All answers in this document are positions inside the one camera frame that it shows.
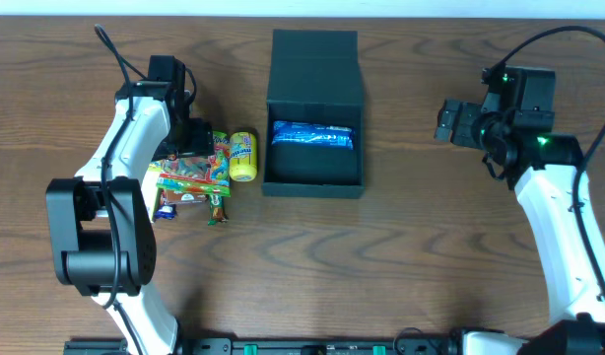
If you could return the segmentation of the yellow mentos candy tube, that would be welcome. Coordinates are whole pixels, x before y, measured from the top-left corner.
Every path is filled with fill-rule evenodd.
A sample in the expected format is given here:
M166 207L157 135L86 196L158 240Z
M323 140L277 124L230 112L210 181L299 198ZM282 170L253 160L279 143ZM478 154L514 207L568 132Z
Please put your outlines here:
M229 175L235 181L252 181L258 173L257 141L250 132L237 132L231 136Z

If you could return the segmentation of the gummy worms candy bag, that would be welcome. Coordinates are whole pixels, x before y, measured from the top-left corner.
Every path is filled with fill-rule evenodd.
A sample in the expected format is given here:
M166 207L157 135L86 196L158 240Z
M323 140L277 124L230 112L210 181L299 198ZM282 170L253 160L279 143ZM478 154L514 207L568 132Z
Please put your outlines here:
M214 154L208 157L160 160L150 164L159 172L157 186L163 189L230 197L230 140L224 132L213 132Z

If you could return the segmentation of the dark green gift box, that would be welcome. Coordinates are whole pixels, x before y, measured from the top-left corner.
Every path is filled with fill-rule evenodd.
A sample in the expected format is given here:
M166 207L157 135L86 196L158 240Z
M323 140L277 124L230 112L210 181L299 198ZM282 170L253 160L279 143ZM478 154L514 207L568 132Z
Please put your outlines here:
M274 31L263 194L361 197L365 190L365 101L356 32ZM277 121L349 128L353 147L275 143Z

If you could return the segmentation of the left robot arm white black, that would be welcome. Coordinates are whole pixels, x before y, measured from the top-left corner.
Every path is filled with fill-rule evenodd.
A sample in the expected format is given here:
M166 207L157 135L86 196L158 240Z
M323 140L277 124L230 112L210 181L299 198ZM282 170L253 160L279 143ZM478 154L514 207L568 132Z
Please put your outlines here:
M45 192L58 281L91 298L124 336L120 346L96 341L100 354L197 354L153 282L157 245L142 184L151 162L171 144L191 152L203 142L189 118L195 94L170 81L140 81L115 96L114 119L97 150L73 177Z

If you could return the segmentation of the blue cookie package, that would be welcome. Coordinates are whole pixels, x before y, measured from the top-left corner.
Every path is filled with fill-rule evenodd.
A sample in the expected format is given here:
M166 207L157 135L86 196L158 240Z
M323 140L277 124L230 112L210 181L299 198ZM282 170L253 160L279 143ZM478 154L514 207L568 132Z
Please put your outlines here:
M275 121L272 144L303 144L322 147L354 149L351 128L306 122Z

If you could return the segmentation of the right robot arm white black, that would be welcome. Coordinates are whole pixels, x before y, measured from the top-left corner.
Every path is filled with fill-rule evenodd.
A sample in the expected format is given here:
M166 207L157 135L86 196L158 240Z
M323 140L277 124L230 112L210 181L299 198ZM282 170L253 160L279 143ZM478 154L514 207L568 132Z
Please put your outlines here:
M437 140L484 152L488 168L513 190L539 252L549 327L527 340L462 329L447 354L605 354L605 244L589 198L577 139L553 130L544 101L484 105L447 100Z

